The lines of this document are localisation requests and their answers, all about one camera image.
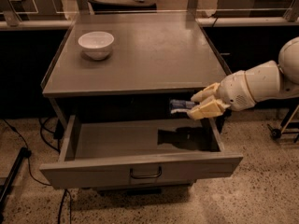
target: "bowl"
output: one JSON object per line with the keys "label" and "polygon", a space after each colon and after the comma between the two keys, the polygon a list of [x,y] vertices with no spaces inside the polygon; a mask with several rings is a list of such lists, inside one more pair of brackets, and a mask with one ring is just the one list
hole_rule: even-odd
{"label": "bowl", "polygon": [[94,60],[103,60],[112,51],[114,36],[107,32],[91,32],[82,35],[78,44],[82,51]]}

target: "concrete floor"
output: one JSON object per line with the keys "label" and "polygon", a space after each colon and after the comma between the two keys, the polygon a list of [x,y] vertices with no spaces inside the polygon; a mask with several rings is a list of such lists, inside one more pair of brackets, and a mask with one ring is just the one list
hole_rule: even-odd
{"label": "concrete floor", "polygon": [[[63,0],[76,10],[74,0]],[[164,9],[185,9],[187,0],[157,0]],[[70,189],[61,223],[299,223],[299,143],[296,134],[270,137],[267,124],[279,128],[286,110],[264,109],[234,112],[223,127],[221,139],[227,150],[244,155],[228,178],[202,179],[191,187],[163,188],[161,194],[129,196],[125,191],[98,193],[93,189]],[[32,150],[31,172],[47,180],[39,166],[58,159],[56,151],[40,137],[38,119],[8,119]],[[47,127],[54,129],[57,119]],[[44,131],[54,146],[52,134]],[[0,120],[0,177],[6,177],[24,146],[22,139]],[[25,160],[2,210],[4,223],[59,223],[64,191],[37,183]]]}

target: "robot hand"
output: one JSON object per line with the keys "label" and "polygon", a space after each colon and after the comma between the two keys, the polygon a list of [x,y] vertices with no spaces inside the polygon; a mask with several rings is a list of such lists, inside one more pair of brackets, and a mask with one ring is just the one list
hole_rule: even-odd
{"label": "robot hand", "polygon": [[197,92],[192,101],[200,104],[187,112],[191,119],[220,116],[229,108],[240,111],[269,99],[299,97],[299,37],[286,43],[274,61],[227,76]]}

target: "open drawer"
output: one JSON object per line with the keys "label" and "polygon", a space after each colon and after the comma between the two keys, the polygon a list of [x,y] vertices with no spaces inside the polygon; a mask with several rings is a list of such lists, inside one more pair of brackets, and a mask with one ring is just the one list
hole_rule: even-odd
{"label": "open drawer", "polygon": [[80,123],[71,116],[59,160],[40,170],[56,189],[132,189],[230,176],[241,160],[224,151],[214,119]]}

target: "drawer handle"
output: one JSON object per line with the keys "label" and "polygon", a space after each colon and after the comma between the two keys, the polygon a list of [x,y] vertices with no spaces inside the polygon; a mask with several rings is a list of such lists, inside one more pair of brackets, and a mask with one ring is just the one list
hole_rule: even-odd
{"label": "drawer handle", "polygon": [[161,174],[162,174],[162,168],[161,167],[159,167],[158,174],[156,174],[156,175],[134,175],[133,174],[133,168],[130,169],[130,177],[133,178],[133,179],[156,178],[156,177],[161,176]]}

